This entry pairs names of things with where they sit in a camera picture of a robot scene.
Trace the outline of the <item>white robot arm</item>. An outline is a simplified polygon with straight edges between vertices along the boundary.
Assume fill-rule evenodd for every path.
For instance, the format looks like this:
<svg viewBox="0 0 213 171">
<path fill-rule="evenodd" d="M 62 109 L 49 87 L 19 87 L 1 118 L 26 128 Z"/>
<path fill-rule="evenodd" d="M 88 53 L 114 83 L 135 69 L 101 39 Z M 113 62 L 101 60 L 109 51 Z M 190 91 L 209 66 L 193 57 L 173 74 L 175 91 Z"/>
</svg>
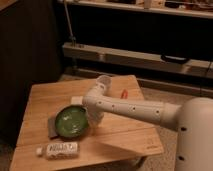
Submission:
<svg viewBox="0 0 213 171">
<path fill-rule="evenodd" d="M 213 99 L 193 98 L 183 105 L 107 97 L 96 84 L 83 97 L 88 115 L 109 112 L 178 132 L 174 171 L 213 171 Z"/>
</svg>

